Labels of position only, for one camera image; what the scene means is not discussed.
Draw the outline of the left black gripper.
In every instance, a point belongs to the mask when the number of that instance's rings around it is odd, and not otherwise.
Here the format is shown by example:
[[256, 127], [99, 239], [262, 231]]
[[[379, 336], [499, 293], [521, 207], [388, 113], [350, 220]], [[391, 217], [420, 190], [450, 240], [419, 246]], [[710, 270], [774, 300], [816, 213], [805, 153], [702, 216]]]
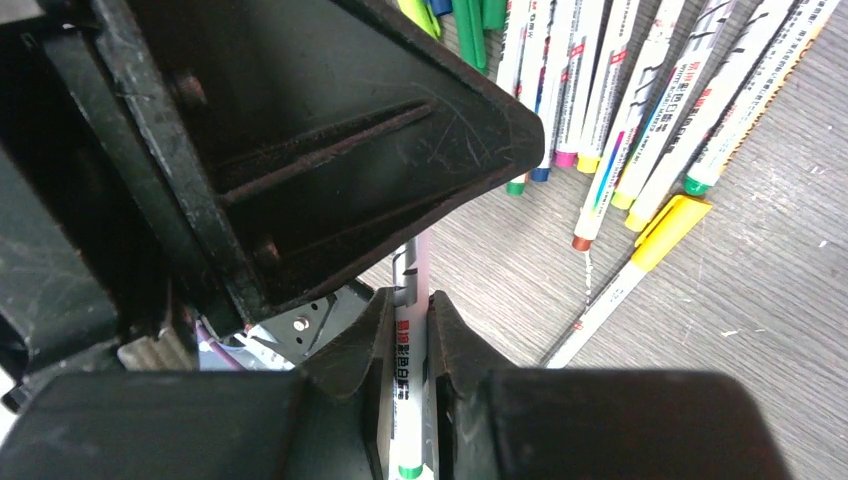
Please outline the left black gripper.
[[63, 373], [120, 368], [137, 338], [185, 364], [182, 303], [222, 336], [264, 317], [221, 174], [257, 134], [235, 107], [255, 7], [2, 3], [3, 409]]

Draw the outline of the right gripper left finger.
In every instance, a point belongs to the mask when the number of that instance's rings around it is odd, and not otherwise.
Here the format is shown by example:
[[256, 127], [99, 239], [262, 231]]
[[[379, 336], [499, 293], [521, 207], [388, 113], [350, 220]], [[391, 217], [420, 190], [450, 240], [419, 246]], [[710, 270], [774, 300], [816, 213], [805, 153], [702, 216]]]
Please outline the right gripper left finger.
[[289, 371], [52, 380], [1, 449], [5, 479], [384, 479], [392, 292]]

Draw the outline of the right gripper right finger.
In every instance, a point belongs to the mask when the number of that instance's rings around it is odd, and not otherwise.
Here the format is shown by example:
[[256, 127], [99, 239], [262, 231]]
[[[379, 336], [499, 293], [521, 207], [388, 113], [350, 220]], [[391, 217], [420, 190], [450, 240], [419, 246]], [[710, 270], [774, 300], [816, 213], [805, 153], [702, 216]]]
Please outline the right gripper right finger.
[[519, 367], [448, 295], [428, 309], [440, 479], [787, 479], [753, 397], [715, 371]]

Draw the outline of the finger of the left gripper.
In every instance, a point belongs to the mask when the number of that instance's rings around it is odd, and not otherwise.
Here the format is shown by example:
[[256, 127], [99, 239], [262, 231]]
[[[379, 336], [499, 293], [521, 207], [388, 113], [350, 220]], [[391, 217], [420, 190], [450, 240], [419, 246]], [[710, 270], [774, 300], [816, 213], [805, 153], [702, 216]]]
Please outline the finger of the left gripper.
[[215, 325], [337, 289], [541, 158], [540, 120], [385, 1], [96, 1]]

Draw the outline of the magenta cap marker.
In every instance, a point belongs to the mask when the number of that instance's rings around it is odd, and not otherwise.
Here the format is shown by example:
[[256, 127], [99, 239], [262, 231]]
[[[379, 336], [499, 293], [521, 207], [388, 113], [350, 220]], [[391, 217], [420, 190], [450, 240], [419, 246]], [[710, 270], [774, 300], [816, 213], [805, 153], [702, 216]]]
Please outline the magenta cap marker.
[[429, 258], [429, 231], [401, 245], [392, 256], [395, 366], [390, 464], [396, 479], [418, 479], [424, 472]]

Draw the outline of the lime pen cap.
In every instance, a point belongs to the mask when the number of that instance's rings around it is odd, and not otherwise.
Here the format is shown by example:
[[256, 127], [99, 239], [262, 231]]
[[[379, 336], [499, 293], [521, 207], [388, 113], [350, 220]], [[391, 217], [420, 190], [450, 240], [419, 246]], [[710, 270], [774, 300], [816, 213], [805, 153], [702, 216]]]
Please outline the lime pen cap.
[[397, 0], [400, 11], [434, 39], [441, 37], [441, 27], [429, 3], [425, 0]]

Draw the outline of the blue pen cap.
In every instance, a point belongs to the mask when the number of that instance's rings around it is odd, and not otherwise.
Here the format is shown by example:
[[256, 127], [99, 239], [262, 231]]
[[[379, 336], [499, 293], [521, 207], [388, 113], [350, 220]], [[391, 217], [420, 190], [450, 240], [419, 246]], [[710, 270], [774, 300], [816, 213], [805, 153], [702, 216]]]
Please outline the blue pen cap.
[[427, 0], [427, 4], [437, 18], [453, 13], [451, 0]]

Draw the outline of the green clip pen cap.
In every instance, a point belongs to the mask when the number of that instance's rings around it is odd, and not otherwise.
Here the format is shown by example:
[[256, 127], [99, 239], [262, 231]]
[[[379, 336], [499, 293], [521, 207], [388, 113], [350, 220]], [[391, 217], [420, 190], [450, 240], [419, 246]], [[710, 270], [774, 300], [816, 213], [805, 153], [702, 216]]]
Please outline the green clip pen cap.
[[453, 17], [460, 57], [482, 74], [487, 73], [487, 54], [479, 0], [453, 0]]

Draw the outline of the yellow clip cap marker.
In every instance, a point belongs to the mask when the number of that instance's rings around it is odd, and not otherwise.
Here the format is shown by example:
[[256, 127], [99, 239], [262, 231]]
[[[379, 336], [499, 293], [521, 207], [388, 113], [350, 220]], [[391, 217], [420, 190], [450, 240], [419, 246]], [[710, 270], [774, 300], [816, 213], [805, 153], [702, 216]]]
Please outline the yellow clip cap marker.
[[552, 351], [541, 360], [544, 368], [563, 368], [577, 356], [606, 320], [673, 248], [711, 211], [705, 200], [675, 195], [646, 226], [635, 250], [584, 313], [567, 328]]

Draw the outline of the brown cap marker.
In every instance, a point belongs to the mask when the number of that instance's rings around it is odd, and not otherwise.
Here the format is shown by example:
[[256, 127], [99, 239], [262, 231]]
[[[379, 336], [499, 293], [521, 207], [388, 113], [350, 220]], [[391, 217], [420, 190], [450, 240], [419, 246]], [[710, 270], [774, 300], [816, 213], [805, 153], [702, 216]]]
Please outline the brown cap marker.
[[629, 145], [642, 121], [684, 5], [683, 1], [660, 3], [621, 95], [618, 109], [607, 122], [605, 144], [592, 149], [599, 155], [599, 161], [574, 230], [572, 247], [577, 251], [588, 251], [597, 237]]

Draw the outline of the black cap marker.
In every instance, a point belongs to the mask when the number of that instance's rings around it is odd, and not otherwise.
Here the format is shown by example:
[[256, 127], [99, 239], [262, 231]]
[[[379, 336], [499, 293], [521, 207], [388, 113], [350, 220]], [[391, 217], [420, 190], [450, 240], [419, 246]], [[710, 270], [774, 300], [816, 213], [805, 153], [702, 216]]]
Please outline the black cap marker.
[[745, 22], [736, 41], [710, 79], [672, 143], [629, 208], [624, 225], [642, 231], [654, 217], [660, 202], [688, 164], [729, 102], [750, 73], [764, 48], [784, 22], [793, 5], [790, 0], [765, 0]]

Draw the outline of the green plain pen cap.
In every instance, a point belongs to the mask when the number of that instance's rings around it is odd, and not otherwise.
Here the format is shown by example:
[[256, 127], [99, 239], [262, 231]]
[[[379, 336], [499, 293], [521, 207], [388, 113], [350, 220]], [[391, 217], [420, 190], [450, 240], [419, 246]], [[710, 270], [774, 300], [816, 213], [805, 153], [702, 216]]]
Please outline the green plain pen cap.
[[501, 30], [506, 23], [507, 0], [482, 0], [482, 26], [484, 30]]

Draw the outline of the green clip cap marker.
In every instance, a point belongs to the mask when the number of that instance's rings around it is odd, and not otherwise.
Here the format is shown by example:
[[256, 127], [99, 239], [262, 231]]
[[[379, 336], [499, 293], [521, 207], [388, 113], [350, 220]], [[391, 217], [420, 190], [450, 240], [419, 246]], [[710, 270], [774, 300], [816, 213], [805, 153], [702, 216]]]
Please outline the green clip cap marker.
[[531, 1], [530, 20], [526, 31], [526, 40], [521, 72], [520, 101], [540, 120], [544, 75], [547, 63], [547, 46], [551, 25], [555, 16], [556, 1]]

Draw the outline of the blue cap marker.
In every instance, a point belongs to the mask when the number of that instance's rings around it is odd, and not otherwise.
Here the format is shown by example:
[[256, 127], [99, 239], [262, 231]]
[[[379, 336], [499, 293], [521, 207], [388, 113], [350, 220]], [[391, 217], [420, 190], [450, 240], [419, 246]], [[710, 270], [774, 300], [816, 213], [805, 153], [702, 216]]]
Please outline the blue cap marker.
[[578, 2], [577, 29], [571, 42], [559, 131], [554, 147], [554, 161], [561, 168], [570, 168], [576, 162], [593, 81], [604, 9], [603, 0]]

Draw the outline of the lime cap marker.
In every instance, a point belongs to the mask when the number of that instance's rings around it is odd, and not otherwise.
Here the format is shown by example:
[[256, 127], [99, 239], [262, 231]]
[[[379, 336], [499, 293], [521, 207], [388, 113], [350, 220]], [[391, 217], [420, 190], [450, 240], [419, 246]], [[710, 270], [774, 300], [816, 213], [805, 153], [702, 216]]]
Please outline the lime cap marker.
[[720, 0], [705, 3], [642, 133], [631, 144], [630, 156], [611, 198], [613, 207], [627, 210], [638, 197], [735, 5], [734, 1]]

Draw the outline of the clear cap marker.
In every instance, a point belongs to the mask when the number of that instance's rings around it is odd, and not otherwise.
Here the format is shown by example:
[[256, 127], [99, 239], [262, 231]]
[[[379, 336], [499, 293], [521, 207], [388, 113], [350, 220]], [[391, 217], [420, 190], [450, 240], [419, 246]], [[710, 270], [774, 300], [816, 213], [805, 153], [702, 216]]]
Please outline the clear cap marker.
[[839, 4], [819, 0], [796, 5], [687, 171], [683, 181], [687, 194], [703, 196], [716, 185]]

